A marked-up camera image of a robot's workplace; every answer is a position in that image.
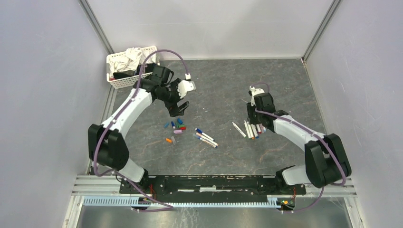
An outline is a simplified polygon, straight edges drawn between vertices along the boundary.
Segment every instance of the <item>plastic laundry basket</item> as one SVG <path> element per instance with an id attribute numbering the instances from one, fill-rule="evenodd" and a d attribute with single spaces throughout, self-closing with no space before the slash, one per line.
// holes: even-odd
<path id="1" fill-rule="evenodd" d="M 142 51 L 156 51 L 157 47 L 156 46 L 149 46 L 149 47 L 144 47 L 141 48 Z M 116 79 L 116 80 L 110 80 L 110 76 L 113 76 L 113 72 L 110 71 L 109 68 L 109 60 L 111 58 L 114 58 L 116 56 L 121 56 L 121 55 L 125 55 L 125 51 L 124 52 L 119 52 L 119 53 L 115 53 L 115 54 L 110 54 L 106 57 L 106 80 L 115 88 L 115 89 L 119 89 L 119 88 L 124 88 L 124 87 L 129 87 L 129 86 L 133 86 L 136 81 L 138 80 L 138 75 L 132 76 L 132 77 L 126 77 L 126 78 L 121 78 L 121 79 Z M 157 64 L 160 64 L 159 58 L 157 56 Z M 147 74 L 142 74 L 141 78 L 144 78 L 148 75 L 150 75 L 150 73 Z"/>

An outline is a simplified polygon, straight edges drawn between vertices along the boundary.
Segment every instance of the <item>cable connector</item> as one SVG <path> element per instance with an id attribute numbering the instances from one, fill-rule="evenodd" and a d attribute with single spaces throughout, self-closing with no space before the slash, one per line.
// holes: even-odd
<path id="1" fill-rule="evenodd" d="M 190 81 L 191 80 L 190 74 L 185 74 L 185 78 L 186 78 L 186 81 Z"/>

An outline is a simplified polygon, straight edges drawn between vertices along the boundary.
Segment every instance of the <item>black mounting plate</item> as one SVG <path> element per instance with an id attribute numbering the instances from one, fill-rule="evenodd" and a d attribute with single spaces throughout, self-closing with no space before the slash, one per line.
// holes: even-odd
<path id="1" fill-rule="evenodd" d="M 293 188 L 297 195 L 307 193 L 301 184 L 279 189 L 274 176 L 262 175 L 156 175 L 149 176 L 149 183 L 158 200 L 172 203 L 267 202 L 267 195 L 293 195 Z M 138 194 L 124 180 L 119 193 Z"/>

